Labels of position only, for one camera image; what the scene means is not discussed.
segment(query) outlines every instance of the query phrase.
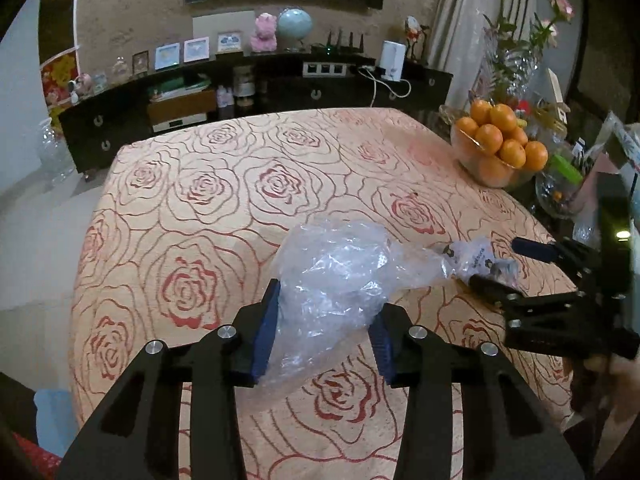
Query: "white cable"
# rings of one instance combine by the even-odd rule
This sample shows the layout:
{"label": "white cable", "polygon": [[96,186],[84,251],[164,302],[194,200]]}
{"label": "white cable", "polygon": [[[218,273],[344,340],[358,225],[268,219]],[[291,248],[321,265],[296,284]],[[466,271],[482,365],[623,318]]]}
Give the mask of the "white cable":
{"label": "white cable", "polygon": [[367,79],[371,79],[371,80],[373,81],[373,99],[371,100],[371,103],[369,104],[369,108],[371,108],[371,107],[373,106],[373,102],[376,100],[376,95],[377,95],[377,93],[378,93],[378,83],[380,83],[381,85],[386,86],[386,87],[389,89],[389,91],[390,91],[393,95],[395,95],[397,98],[399,98],[399,99],[404,99],[405,97],[409,97],[409,94],[411,93],[411,83],[409,83],[409,82],[407,81],[407,79],[401,79],[400,81],[404,81],[405,83],[407,83],[407,84],[409,85],[409,90],[407,91],[407,93],[406,93],[406,94],[404,94],[404,95],[400,95],[400,94],[396,93],[396,92],[391,88],[391,86],[389,86],[387,83],[385,83],[384,81],[382,81],[382,80],[380,80],[380,79],[377,79],[377,78],[376,78],[376,77],[371,73],[371,70],[370,70],[369,68],[360,67],[360,68],[358,69],[358,73],[359,73],[361,76],[364,76],[364,77],[366,77]]}

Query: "tiled floor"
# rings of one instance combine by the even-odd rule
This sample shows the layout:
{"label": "tiled floor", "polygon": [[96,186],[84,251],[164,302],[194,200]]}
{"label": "tiled floor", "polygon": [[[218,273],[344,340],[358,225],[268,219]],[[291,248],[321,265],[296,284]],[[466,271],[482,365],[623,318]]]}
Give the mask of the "tiled floor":
{"label": "tiled floor", "polygon": [[30,388],[68,388],[78,256],[100,177],[46,190],[34,174],[0,199],[0,371]]}

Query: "brown box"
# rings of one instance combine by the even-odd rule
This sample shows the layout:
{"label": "brown box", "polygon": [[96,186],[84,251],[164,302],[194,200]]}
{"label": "brown box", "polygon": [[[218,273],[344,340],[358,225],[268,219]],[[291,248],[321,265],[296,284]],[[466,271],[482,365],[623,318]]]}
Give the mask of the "brown box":
{"label": "brown box", "polygon": [[216,109],[216,91],[203,90],[195,94],[149,103],[146,113],[152,125],[175,121],[182,117],[213,112]]}

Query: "glass bowl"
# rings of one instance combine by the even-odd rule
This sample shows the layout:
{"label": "glass bowl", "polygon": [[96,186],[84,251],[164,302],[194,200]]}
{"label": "glass bowl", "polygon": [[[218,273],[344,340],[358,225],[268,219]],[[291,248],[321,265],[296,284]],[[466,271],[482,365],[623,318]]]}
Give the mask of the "glass bowl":
{"label": "glass bowl", "polygon": [[532,179],[534,173],[517,170],[484,148],[455,124],[451,127],[451,146],[460,164],[482,186],[494,189],[514,189]]}

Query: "orange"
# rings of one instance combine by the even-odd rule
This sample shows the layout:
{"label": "orange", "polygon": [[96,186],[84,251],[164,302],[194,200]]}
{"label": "orange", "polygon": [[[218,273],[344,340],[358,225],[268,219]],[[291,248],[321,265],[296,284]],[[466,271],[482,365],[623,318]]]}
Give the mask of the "orange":
{"label": "orange", "polygon": [[482,99],[476,99],[471,103],[471,118],[478,123],[478,126],[489,124],[491,122],[491,108],[491,103],[483,101]]}
{"label": "orange", "polygon": [[476,136],[478,124],[471,117],[460,117],[456,121],[456,126],[460,130],[465,132],[469,137],[473,138]]}
{"label": "orange", "polygon": [[483,156],[478,161],[478,179],[488,187],[504,187],[511,180],[513,171],[496,156]]}
{"label": "orange", "polygon": [[492,124],[485,124],[476,131],[476,140],[487,155],[493,155],[502,146],[502,133]]}
{"label": "orange", "polygon": [[515,139],[507,139],[500,148],[500,158],[516,170],[524,166],[527,155],[524,148]]}
{"label": "orange", "polygon": [[526,146],[527,142],[529,142],[529,138],[527,137],[527,134],[519,126],[516,126],[513,130],[511,130],[508,133],[505,133],[503,136],[505,139],[517,140],[521,146]]}
{"label": "orange", "polygon": [[514,114],[513,110],[511,110],[507,105],[495,105],[491,108],[489,115],[491,116],[491,122],[494,126],[500,128],[500,131],[504,133],[510,132],[518,126],[516,114]]}
{"label": "orange", "polygon": [[524,163],[525,170],[540,171],[546,166],[546,162],[549,159],[549,153],[542,142],[532,140],[524,148],[525,155],[527,157]]}

